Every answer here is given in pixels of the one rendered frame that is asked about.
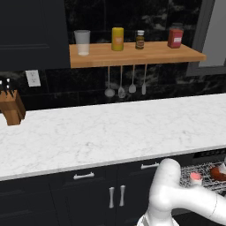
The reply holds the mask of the dark cupboard door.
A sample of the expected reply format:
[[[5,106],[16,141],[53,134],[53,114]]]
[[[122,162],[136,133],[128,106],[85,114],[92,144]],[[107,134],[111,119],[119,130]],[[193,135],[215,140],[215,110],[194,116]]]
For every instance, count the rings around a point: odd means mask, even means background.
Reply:
[[[132,177],[118,181],[118,187],[125,186],[124,204],[120,207],[121,191],[118,191],[116,226],[135,226],[146,213],[152,177]]]
[[[60,226],[115,226],[116,208],[109,208],[109,188],[102,183],[71,192],[52,192]]]

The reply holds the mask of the black dishwasher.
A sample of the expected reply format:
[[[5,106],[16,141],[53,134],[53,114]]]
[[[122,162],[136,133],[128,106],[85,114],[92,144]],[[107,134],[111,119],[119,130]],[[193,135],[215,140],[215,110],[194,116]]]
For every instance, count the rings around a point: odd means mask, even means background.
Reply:
[[[181,166],[198,165],[206,162],[222,162],[226,157],[226,148],[195,153],[192,161]],[[179,226],[222,226],[186,209],[174,209],[173,217]]]

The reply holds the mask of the red-brown bowl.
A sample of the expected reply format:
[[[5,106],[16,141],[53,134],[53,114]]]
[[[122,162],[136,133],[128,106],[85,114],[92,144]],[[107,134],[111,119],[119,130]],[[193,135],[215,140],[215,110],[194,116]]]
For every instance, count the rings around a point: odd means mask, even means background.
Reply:
[[[218,181],[226,181],[226,174],[221,173],[218,167],[214,167],[210,170],[210,176]]]

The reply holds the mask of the hanging metal ladle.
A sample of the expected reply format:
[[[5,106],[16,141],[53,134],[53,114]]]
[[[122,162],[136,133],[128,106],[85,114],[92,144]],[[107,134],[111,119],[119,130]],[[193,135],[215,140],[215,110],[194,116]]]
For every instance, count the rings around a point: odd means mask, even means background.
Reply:
[[[115,91],[110,88],[110,72],[108,72],[108,88],[105,90],[105,95],[107,97],[113,97],[115,95]]]

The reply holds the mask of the hanging metal spoon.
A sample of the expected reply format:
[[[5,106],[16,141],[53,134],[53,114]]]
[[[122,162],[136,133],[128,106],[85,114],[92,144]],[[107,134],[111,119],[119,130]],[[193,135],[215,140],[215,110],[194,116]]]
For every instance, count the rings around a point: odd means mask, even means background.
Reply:
[[[123,89],[122,86],[122,81],[123,81],[123,66],[120,66],[120,86],[118,88],[118,97],[119,98],[125,98],[125,90]]]

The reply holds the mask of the hanging narrow metal tool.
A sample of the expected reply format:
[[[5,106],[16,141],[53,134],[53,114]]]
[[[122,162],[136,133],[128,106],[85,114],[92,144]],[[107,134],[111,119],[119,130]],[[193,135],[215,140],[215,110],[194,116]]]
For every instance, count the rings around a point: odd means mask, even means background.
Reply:
[[[142,84],[142,88],[141,88],[141,93],[143,95],[146,94],[146,76],[147,76],[147,64],[145,64],[145,74],[144,74],[143,84]]]

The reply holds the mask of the dark drawer front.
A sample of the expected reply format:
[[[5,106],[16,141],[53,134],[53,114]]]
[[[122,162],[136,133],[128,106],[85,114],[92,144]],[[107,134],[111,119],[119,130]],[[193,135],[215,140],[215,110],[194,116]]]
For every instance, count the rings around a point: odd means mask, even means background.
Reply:
[[[150,165],[154,164],[155,162],[161,163],[162,158],[157,159],[150,159],[144,161],[137,161],[137,162],[127,162],[123,164],[119,164],[117,168],[117,180],[119,182],[123,182],[128,179],[134,178],[141,178],[141,179],[149,179],[150,181],[153,180],[154,174],[156,172],[155,168],[150,169],[140,169],[141,164]]]
[[[94,173],[94,177],[82,178],[74,180],[73,177],[77,175],[86,175],[90,172]],[[103,166],[88,169],[76,169],[65,172],[58,172],[49,175],[49,185],[53,192],[66,192],[87,188],[92,185],[101,185],[102,183],[115,180],[117,178],[117,166]]]

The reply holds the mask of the yellow canister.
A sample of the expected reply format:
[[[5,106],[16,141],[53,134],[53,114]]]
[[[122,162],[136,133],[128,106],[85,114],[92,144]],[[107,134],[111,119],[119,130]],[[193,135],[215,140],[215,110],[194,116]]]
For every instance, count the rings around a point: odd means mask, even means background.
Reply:
[[[114,51],[122,51],[124,49],[124,29],[122,27],[112,28],[111,49]]]

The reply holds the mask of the brown bottle with white cap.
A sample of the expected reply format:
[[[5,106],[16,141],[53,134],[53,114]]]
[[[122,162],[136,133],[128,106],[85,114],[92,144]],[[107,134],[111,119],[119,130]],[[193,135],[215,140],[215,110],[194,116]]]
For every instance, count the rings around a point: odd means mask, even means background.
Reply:
[[[136,44],[135,48],[136,49],[144,49],[144,30],[138,30],[137,31],[137,36],[136,36]]]

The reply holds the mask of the clear drinking glass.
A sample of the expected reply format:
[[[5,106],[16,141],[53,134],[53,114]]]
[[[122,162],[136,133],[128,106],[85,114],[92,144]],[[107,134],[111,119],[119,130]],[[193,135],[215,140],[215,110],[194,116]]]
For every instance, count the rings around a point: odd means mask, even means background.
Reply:
[[[79,56],[88,56],[90,50],[90,31],[76,30],[74,32],[75,42],[78,49]]]

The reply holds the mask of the red jar with label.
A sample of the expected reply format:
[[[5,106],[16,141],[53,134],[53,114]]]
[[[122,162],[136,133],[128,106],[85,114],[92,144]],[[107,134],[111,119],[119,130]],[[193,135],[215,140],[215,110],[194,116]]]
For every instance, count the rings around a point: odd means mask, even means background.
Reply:
[[[184,34],[182,23],[173,23],[169,28],[168,46],[172,49],[179,49]]]

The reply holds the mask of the dark upper cupboard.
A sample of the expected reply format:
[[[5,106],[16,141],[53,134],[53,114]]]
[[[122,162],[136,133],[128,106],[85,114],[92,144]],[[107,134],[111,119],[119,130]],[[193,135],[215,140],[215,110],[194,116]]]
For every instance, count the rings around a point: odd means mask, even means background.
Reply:
[[[64,0],[0,0],[0,72],[70,66]]]

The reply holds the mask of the wooden wall shelf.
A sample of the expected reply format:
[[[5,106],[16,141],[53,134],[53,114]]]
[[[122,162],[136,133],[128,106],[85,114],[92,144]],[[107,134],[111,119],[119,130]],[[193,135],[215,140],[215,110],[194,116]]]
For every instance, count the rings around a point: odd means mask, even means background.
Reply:
[[[179,49],[171,49],[166,41],[146,41],[144,49],[135,49],[134,42],[125,42],[123,51],[113,51],[110,43],[93,43],[88,56],[80,56],[76,44],[70,44],[69,48],[71,68],[190,63],[207,59],[184,44]]]

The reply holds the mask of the white wall outlet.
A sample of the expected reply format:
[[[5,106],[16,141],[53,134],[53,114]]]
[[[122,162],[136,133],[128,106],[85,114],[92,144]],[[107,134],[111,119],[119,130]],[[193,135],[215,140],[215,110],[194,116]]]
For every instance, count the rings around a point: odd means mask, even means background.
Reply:
[[[37,70],[26,71],[26,78],[30,87],[39,87],[41,85],[39,72]]]

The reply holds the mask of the grey window frame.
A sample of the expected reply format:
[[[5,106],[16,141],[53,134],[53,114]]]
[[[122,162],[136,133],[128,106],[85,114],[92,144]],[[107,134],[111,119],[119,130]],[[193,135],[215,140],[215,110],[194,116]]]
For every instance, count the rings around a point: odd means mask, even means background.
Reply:
[[[207,59],[189,63],[186,76],[226,74],[226,0],[203,0],[192,48]]]

